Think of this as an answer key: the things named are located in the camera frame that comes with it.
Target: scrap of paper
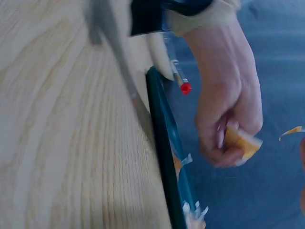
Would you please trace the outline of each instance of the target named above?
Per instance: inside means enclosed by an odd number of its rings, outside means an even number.
[[[249,135],[241,129],[228,125],[224,137],[225,146],[235,146],[241,148],[244,156],[238,165],[245,163],[249,160],[262,146],[263,141]]]
[[[291,130],[288,130],[286,131],[285,133],[283,133],[280,137],[279,137],[279,141],[281,141],[281,137],[284,136],[284,135],[289,135],[289,134],[293,134],[293,133],[297,133],[297,132],[305,132],[305,129],[304,127],[302,127],[301,125],[300,126],[297,126]]]
[[[187,156],[187,158],[183,159],[182,161],[179,160],[179,158],[172,153],[173,155],[173,164],[175,166],[175,170],[176,170],[176,176],[177,176],[177,180],[179,181],[179,174],[180,174],[180,170],[183,166],[191,163],[193,161],[191,154],[189,154]]]

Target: blue cloth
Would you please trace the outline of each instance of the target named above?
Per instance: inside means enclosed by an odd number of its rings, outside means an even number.
[[[239,21],[253,49],[261,83],[264,126],[262,148],[245,165],[215,169],[199,154],[193,124],[201,79],[183,39],[173,35],[182,70],[193,86],[184,96],[164,79],[164,90],[183,142],[188,166],[203,205],[209,206],[207,229],[303,229],[299,199],[305,178],[299,156],[304,134],[286,130],[305,125],[305,1],[253,0]]]

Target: red cap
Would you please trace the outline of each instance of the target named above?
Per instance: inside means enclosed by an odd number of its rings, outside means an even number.
[[[181,85],[180,89],[182,94],[187,95],[192,90],[192,86],[190,83],[184,83]]]

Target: wooden table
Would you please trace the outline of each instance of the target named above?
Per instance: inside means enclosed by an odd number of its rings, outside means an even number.
[[[152,61],[145,37],[127,38],[127,6],[112,1],[147,105]],[[0,228],[170,228],[146,131],[81,0],[0,1]]]

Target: hand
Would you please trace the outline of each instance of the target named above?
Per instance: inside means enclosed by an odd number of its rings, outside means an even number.
[[[237,123],[251,135],[263,125],[252,50],[237,19],[217,28],[192,30],[183,37],[202,76],[195,118],[202,152],[216,167],[233,167],[244,153],[223,147],[227,122]]]
[[[300,154],[301,154],[301,162],[303,165],[303,170],[305,171],[305,138],[302,140],[300,144]],[[305,188],[303,188],[301,194],[301,209],[303,211],[303,214],[305,215]]]

